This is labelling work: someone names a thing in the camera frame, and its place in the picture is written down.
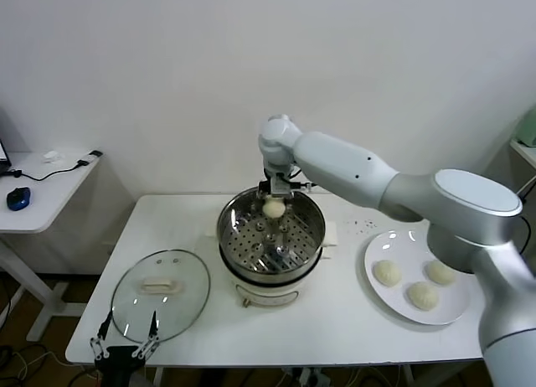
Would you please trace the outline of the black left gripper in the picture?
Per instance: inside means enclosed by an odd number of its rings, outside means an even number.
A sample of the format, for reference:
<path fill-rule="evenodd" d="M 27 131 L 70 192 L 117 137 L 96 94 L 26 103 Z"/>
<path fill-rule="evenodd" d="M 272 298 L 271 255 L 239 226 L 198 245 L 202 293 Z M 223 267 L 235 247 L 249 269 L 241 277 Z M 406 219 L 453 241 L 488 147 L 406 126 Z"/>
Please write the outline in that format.
<path fill-rule="evenodd" d="M 101 387 L 128 387 L 131 376 L 145 365 L 158 348 L 158 320 L 153 312 L 149 333 L 145 342 L 138 348 L 134 346 L 105 346 L 106 335 L 112 323 L 112 311 L 100 324 L 95 337 L 90 339 L 94 354 L 95 367 L 101 373 Z"/>

